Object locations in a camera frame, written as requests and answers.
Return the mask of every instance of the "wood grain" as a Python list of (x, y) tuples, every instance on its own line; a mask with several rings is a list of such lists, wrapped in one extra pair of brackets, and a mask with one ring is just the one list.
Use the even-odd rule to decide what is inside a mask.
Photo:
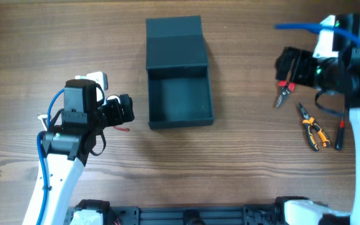
[[(312, 49), (316, 37), (276, 31), (282, 22), (319, 22), (360, 12), (360, 3), (323, 1), (142, 1), (0, 4), (0, 224), (20, 224), (38, 171), (36, 119), (75, 75), (108, 74), (108, 94), (128, 93), (131, 132), (106, 129), (107, 149), (90, 157), (71, 205), (268, 203), (302, 195), (350, 210), (354, 141), (312, 152), (295, 103), (301, 101), (334, 140), (338, 120), (314, 107), (300, 87), (273, 109), (274, 61), (284, 46)], [(146, 18), (201, 15), (209, 51), (213, 126), (151, 131), (145, 71)], [(326, 104), (341, 109), (341, 97)], [(63, 99), (56, 102), (56, 110)]]

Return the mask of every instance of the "red object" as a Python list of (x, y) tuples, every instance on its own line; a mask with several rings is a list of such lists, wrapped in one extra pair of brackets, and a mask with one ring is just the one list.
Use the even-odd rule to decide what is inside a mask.
[(117, 127), (117, 126), (113, 126), (114, 129), (117, 129), (119, 131), (130, 131), (129, 128), (120, 128), (120, 127)]
[(291, 91), (294, 91), (295, 88), (295, 84), (293, 82), (288, 84), (288, 89), (290, 89)]
[(280, 81), (279, 87), (285, 87), (287, 85), (287, 81)]

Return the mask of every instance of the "box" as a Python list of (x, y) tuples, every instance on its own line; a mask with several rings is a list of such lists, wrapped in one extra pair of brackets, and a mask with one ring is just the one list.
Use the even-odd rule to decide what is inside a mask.
[(147, 19), (150, 129), (214, 121), (209, 63), (200, 16)]

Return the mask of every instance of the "box lid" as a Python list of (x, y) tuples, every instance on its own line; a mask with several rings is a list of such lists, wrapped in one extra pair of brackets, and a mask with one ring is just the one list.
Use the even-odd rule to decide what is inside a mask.
[(147, 19), (147, 69), (208, 65), (200, 16)]

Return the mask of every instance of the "screwdriver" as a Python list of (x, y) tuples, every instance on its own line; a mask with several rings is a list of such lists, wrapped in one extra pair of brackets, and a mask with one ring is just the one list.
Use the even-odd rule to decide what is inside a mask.
[(336, 143), (334, 144), (334, 148), (338, 151), (340, 151), (343, 148), (344, 127), (345, 127), (345, 120), (344, 120), (344, 116), (343, 116), (341, 118), (340, 126), (338, 127)]

